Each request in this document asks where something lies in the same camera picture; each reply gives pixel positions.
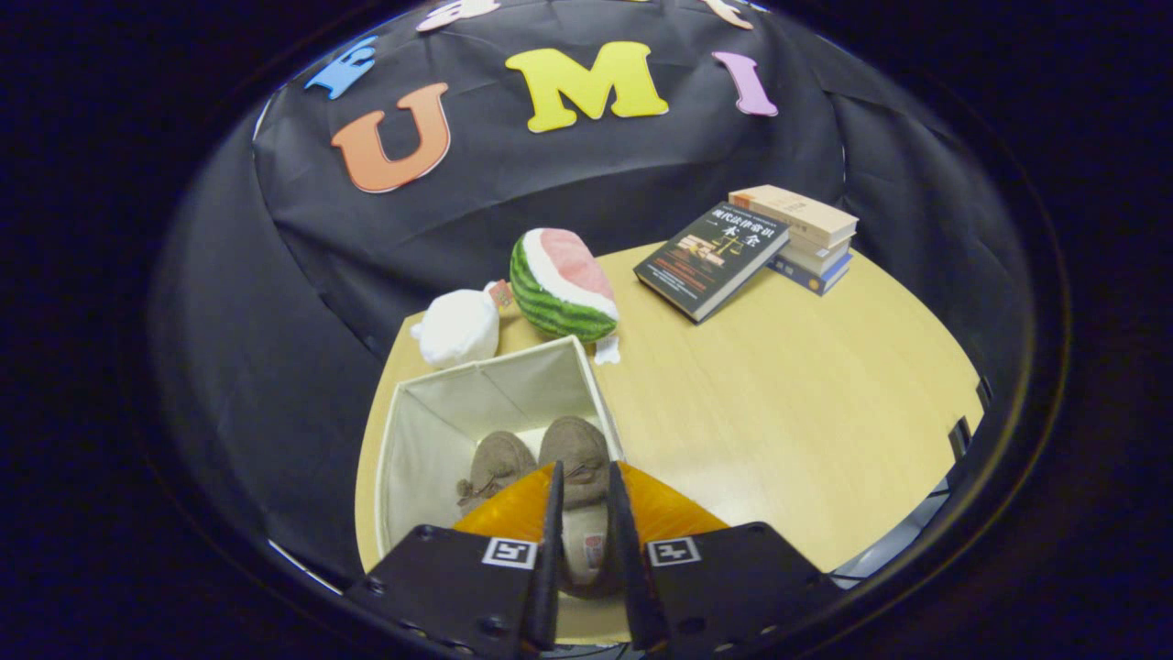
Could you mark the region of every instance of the letter m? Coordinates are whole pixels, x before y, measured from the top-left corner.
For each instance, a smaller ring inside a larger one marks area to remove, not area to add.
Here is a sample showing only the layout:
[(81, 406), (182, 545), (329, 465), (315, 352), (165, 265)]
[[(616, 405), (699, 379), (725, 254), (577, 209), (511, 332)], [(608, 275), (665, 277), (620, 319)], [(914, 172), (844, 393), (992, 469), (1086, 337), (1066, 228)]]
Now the letter m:
[(506, 60), (506, 67), (526, 76), (534, 100), (529, 129), (545, 132), (571, 125), (578, 118), (562, 104), (560, 93), (591, 118), (603, 116), (611, 88), (616, 97), (611, 111), (621, 117), (666, 113), (667, 102), (656, 94), (647, 70), (650, 53), (647, 46), (636, 41), (611, 41), (599, 48), (590, 70), (554, 48), (517, 53)]

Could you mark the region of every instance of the orange letter u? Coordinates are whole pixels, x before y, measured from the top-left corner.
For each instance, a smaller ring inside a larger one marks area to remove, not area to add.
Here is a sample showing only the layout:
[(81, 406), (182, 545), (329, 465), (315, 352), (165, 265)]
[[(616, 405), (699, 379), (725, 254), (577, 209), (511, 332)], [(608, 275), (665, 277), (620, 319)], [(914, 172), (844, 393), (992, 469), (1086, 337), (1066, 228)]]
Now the orange letter u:
[(367, 113), (334, 134), (330, 143), (343, 151), (346, 171), (354, 185), (366, 192), (389, 192), (440, 164), (452, 143), (448, 118), (440, 103), (440, 95), (447, 90), (447, 84), (438, 82), (421, 87), (395, 103), (396, 108), (412, 111), (420, 134), (420, 145), (406, 158), (389, 159), (382, 150), (379, 138), (379, 123), (386, 116), (382, 110)]

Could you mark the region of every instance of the white storage box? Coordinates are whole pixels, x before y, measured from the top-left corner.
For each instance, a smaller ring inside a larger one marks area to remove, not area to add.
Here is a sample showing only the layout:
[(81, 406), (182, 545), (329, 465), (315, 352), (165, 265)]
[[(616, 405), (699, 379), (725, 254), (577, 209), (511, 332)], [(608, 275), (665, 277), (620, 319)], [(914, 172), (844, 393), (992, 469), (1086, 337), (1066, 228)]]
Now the white storage box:
[(576, 338), (400, 383), (375, 475), (379, 556), (416, 525), (460, 520), (456, 482), (468, 478), (484, 436), (513, 431), (537, 458), (545, 429), (564, 415), (594, 424), (611, 461), (623, 461), (615, 421)]

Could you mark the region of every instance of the brown slipper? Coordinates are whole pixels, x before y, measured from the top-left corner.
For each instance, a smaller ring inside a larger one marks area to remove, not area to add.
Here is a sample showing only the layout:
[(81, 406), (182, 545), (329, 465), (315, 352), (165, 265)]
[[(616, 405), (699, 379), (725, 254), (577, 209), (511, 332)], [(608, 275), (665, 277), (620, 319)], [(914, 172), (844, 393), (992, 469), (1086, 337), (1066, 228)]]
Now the brown slipper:
[(562, 462), (562, 562), (558, 588), (577, 598), (602, 598), (619, 588), (608, 535), (606, 438), (581, 417), (560, 417), (542, 437), (538, 464)]
[(476, 445), (469, 478), (456, 483), (460, 515), (468, 516), (506, 487), (537, 469), (534, 455), (508, 431), (494, 431)]
[(560, 417), (542, 436), (537, 462), (562, 462), (565, 495), (562, 509), (577, 509), (602, 502), (610, 481), (606, 438), (582, 417)]

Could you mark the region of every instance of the watermelon slice toy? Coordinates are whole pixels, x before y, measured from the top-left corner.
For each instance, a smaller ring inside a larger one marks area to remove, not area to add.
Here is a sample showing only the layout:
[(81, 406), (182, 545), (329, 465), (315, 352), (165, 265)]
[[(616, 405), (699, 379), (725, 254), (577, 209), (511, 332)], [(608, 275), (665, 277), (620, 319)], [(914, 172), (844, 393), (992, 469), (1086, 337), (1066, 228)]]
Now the watermelon slice toy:
[(542, 333), (584, 345), (615, 333), (619, 309), (611, 283), (574, 231), (527, 231), (514, 244), (509, 279), (522, 314)]

